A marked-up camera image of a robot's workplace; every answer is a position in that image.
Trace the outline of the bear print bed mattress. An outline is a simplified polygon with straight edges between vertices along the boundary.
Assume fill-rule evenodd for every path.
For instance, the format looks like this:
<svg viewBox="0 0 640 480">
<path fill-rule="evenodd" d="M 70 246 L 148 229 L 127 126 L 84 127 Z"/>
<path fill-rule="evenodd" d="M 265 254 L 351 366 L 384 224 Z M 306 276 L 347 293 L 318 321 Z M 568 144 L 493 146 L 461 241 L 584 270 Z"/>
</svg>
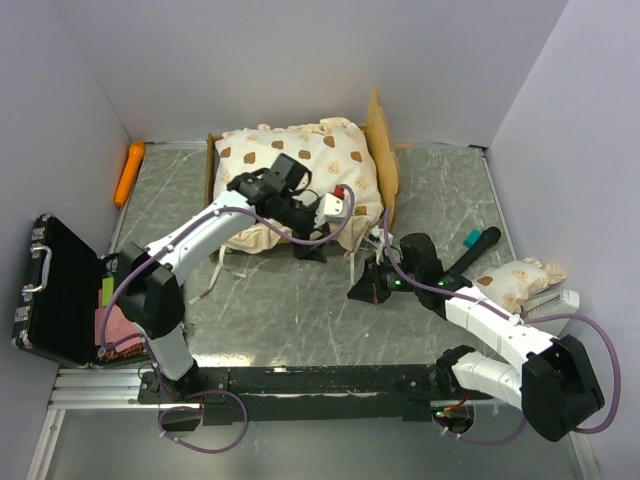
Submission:
<svg viewBox="0 0 640 480">
<path fill-rule="evenodd" d="M 328 241 L 354 254 L 395 209 L 397 159 L 385 124 L 348 119 L 272 128 L 262 124 L 208 143 L 204 206 L 238 220 L 212 248 L 257 254 L 292 244 L 300 260 L 322 262 Z"/>
</svg>

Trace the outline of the small bear print pillow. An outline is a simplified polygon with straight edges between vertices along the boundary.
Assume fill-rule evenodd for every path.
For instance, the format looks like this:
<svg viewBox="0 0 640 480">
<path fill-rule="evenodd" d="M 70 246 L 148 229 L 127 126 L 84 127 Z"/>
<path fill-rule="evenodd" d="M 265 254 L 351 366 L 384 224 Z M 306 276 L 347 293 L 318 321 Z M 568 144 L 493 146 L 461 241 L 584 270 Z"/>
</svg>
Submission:
<svg viewBox="0 0 640 480">
<path fill-rule="evenodd" d="M 518 314 L 526 300 L 566 278 L 564 270 L 555 263 L 524 258 L 489 269 L 472 284 L 504 310 Z"/>
</svg>

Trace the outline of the wooden pet bed frame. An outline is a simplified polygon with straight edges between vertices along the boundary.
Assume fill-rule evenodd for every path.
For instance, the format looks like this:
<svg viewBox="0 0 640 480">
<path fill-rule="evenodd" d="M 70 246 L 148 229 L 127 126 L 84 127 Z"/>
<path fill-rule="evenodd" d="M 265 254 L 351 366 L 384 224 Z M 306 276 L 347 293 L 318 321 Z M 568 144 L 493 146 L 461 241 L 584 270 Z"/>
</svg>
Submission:
<svg viewBox="0 0 640 480">
<path fill-rule="evenodd" d="M 268 168 L 286 154 L 311 171 L 297 198 L 309 205 L 336 185 L 355 194 L 354 212 L 336 241 L 354 256 L 365 235 L 379 222 L 385 208 L 394 209 L 399 167 L 377 90 L 371 93 L 363 126 L 343 118 L 284 128 L 260 124 L 211 135 L 207 140 L 204 204 L 209 205 L 237 175 Z"/>
</svg>

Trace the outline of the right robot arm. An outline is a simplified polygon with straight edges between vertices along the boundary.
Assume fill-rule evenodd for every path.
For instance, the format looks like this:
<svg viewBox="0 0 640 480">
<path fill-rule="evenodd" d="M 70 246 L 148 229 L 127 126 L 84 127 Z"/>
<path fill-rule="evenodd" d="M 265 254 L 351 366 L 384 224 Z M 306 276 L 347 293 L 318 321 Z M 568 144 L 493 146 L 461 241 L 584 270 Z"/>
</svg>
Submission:
<svg viewBox="0 0 640 480">
<path fill-rule="evenodd" d="M 427 310 L 471 333 L 500 357 L 493 360 L 469 346 L 449 349 L 436 362 L 435 389 L 453 399 L 469 391 L 506 402 L 543 438 L 558 441 L 601 410 L 605 399 L 579 340 L 524 323 L 465 278 L 465 270 L 500 237 L 497 227 L 480 232 L 444 268 L 427 234 L 408 234 L 393 246 L 390 234 L 375 227 L 367 239 L 376 252 L 366 259 L 347 296 L 380 305 L 394 292 L 414 293 Z"/>
</svg>

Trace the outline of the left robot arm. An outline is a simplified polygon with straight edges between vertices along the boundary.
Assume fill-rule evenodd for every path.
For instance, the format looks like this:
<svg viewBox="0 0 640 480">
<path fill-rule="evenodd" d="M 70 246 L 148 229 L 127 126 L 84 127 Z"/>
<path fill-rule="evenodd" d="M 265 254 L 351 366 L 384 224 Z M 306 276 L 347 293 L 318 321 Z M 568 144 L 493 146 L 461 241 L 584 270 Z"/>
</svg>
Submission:
<svg viewBox="0 0 640 480">
<path fill-rule="evenodd" d="M 296 258 L 324 261 L 321 246 L 311 240 L 314 234 L 330 232 L 328 225 L 319 222 L 321 201 L 306 205 L 299 198 L 311 178 L 308 168 L 281 154 L 270 167 L 234 177 L 214 202 L 164 238 L 145 247 L 122 246 L 113 298 L 143 335 L 162 379 L 161 388 L 172 400 L 187 401 L 200 388 L 199 367 L 181 324 L 183 284 L 201 262 L 261 219 L 290 230 Z"/>
</svg>

